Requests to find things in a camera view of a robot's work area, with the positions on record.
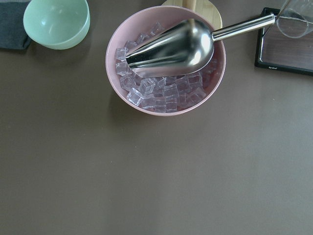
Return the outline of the dark wooden tray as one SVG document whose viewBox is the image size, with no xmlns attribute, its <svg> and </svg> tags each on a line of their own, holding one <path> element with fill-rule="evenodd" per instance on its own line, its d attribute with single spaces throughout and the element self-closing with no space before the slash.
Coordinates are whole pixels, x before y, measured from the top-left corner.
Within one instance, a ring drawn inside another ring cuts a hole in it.
<svg viewBox="0 0 313 235">
<path fill-rule="evenodd" d="M 313 33 L 300 38 L 284 35 L 276 25 L 263 36 L 258 31 L 254 65 L 276 71 L 313 74 Z"/>
</svg>

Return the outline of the pink bowl with ice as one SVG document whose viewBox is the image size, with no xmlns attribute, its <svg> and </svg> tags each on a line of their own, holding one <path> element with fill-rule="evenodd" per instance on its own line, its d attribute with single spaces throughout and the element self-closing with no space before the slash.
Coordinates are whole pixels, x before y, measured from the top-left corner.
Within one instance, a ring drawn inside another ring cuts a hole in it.
<svg viewBox="0 0 313 235">
<path fill-rule="evenodd" d="M 144 110 L 137 107 L 127 100 L 127 91 L 121 88 L 119 76 L 115 73 L 115 50 L 122 47 L 127 40 L 136 39 L 140 32 L 147 32 L 153 27 L 154 23 L 159 22 L 165 28 L 170 28 L 180 21 L 188 18 L 202 20 L 211 30 L 215 30 L 215 27 L 211 24 L 211 22 L 203 18 L 200 14 L 183 7 L 165 5 L 150 7 L 131 15 L 113 33 L 106 51 L 106 71 L 112 88 L 126 104 L 149 115 L 170 117 L 184 114 L 199 107 L 216 91 L 222 81 L 226 66 L 225 48 L 223 42 L 221 41 L 215 44 L 213 55 L 213 58 L 217 60 L 217 69 L 210 75 L 204 77 L 204 90 L 206 92 L 206 97 L 204 97 L 199 103 L 187 109 L 178 108 L 177 112 L 156 113 L 151 110 Z"/>
</svg>

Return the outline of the metal ice scoop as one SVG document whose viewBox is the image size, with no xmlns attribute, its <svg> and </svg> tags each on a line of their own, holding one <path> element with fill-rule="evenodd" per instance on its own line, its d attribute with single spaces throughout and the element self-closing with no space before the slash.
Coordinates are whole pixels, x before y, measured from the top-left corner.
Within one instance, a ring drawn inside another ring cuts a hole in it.
<svg viewBox="0 0 313 235">
<path fill-rule="evenodd" d="M 142 78 L 194 73 L 210 62 L 215 42 L 274 22 L 275 15 L 270 13 L 213 31 L 201 20 L 186 19 L 130 50 L 126 61 Z"/>
</svg>

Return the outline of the wooden cup tree stand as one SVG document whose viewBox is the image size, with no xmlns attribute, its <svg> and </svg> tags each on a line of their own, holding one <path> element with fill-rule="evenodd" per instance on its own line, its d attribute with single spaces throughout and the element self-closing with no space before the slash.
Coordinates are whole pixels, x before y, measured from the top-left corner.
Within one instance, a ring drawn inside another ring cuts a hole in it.
<svg viewBox="0 0 313 235">
<path fill-rule="evenodd" d="M 179 6 L 190 9 L 213 25 L 215 29 L 223 27 L 223 21 L 218 9 L 209 0 L 166 0 L 163 6 Z"/>
</svg>

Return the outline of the green bowl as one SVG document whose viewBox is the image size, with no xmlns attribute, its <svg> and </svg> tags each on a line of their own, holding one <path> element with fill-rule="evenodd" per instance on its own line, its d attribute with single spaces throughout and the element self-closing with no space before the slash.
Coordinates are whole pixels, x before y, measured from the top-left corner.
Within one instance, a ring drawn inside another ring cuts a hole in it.
<svg viewBox="0 0 313 235">
<path fill-rule="evenodd" d="M 23 15 L 27 35 L 50 49 L 69 49 L 84 40 L 90 27 L 86 0 L 32 0 Z"/>
</svg>

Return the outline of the grey folded cloth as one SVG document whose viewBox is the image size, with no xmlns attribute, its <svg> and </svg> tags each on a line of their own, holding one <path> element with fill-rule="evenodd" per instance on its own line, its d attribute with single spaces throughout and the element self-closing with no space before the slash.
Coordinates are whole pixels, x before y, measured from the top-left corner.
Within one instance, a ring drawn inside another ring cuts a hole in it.
<svg viewBox="0 0 313 235">
<path fill-rule="evenodd" d="M 27 35 L 23 16 L 30 1 L 0 1 L 0 48 L 27 49 L 31 39 Z"/>
</svg>

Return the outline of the clear glass mug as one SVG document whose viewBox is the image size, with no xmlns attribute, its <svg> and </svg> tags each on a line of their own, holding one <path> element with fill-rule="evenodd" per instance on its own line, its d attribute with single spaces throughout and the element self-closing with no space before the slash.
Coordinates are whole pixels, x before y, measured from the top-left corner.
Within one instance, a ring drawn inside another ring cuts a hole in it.
<svg viewBox="0 0 313 235">
<path fill-rule="evenodd" d="M 286 0 L 277 15 L 276 25 L 290 38 L 301 38 L 312 33 L 313 1 Z"/>
</svg>

